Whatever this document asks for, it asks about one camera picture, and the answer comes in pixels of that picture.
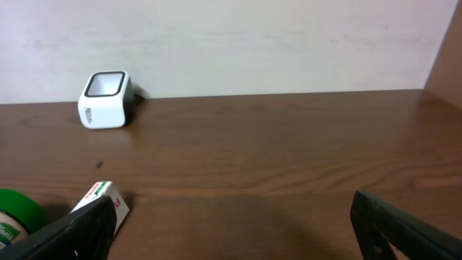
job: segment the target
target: brown wood grain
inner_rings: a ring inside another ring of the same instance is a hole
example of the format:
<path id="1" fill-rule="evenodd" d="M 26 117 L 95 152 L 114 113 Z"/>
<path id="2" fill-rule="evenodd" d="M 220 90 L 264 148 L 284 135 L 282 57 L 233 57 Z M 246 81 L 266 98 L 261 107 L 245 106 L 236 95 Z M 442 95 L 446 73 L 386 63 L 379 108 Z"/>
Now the brown wood grain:
<path id="1" fill-rule="evenodd" d="M 357 189 L 462 238 L 461 133 L 420 90 L 146 100 L 99 131 L 76 103 L 0 105 L 0 185 L 53 220 L 114 181 L 109 259 L 360 259 Z"/>

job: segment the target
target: printed logo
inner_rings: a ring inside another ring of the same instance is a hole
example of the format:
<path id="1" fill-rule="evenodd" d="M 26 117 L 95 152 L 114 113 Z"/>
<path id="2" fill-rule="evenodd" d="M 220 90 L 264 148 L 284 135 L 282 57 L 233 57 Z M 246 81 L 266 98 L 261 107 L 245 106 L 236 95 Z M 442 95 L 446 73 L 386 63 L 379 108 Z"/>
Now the printed logo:
<path id="1" fill-rule="evenodd" d="M 96 191 L 96 188 L 97 188 L 99 185 L 100 185 L 100 183 L 95 183 L 95 185 L 93 185 L 93 187 L 90 189 L 90 191 L 88 191 L 88 194 L 85 195 L 85 198 L 89 198 L 90 195 L 92 195 L 92 193 L 93 193 L 94 191 Z"/>
<path id="2" fill-rule="evenodd" d="M 87 116 L 87 121 L 89 124 L 92 123 L 92 109 L 91 108 L 85 108 L 85 115 Z"/>
<path id="3" fill-rule="evenodd" d="M 118 200 L 118 198 L 115 198 L 116 202 L 113 201 L 114 207 L 117 209 L 121 205 L 121 201 Z"/>
<path id="4" fill-rule="evenodd" d="M 95 196 L 98 196 L 98 194 L 103 189 L 103 187 L 106 185 L 106 183 L 107 183 L 106 181 L 101 183 L 101 186 L 95 191 Z"/>
<path id="5" fill-rule="evenodd" d="M 12 244 L 12 241 L 21 233 L 21 231 L 16 230 L 16 228 L 8 225 L 6 223 L 0 223 L 0 245 L 4 244 L 9 246 Z"/>

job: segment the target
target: square opening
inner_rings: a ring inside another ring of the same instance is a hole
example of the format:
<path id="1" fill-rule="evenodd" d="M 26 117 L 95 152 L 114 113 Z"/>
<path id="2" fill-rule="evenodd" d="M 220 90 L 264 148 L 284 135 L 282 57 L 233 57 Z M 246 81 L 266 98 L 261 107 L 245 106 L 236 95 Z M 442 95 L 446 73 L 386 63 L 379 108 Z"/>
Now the square opening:
<path id="1" fill-rule="evenodd" d="M 92 76 L 85 92 L 87 97 L 104 97 L 117 95 L 121 91 L 125 73 L 122 71 L 100 72 Z"/>

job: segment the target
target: white box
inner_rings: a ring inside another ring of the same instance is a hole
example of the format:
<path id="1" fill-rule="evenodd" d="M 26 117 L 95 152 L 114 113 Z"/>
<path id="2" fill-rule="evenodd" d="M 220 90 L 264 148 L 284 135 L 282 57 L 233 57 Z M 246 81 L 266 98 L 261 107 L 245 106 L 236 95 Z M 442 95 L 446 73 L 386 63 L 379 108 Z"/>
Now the white box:
<path id="1" fill-rule="evenodd" d="M 121 127 L 133 101 L 134 89 L 127 71 L 94 73 L 77 105 L 80 121 L 89 129 Z"/>
<path id="2" fill-rule="evenodd" d="M 72 211 L 78 210 L 102 195 L 110 196 L 114 203 L 115 214 L 117 216 L 117 223 L 115 224 L 114 230 L 115 235 L 130 209 L 122 199 L 122 196 L 118 193 L 117 188 L 114 186 L 112 181 L 100 181 L 95 183 L 95 185 L 93 185 L 93 187 L 88 191 L 87 195 L 83 197 Z"/>

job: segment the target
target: green container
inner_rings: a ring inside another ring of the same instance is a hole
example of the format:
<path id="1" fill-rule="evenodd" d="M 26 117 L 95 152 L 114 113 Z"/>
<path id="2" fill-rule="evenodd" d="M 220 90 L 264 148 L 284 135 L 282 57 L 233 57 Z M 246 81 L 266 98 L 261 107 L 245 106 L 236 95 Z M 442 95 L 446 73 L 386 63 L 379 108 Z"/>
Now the green container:
<path id="1" fill-rule="evenodd" d="M 0 249 L 20 241 L 46 224 L 45 212 L 31 198 L 0 188 Z"/>

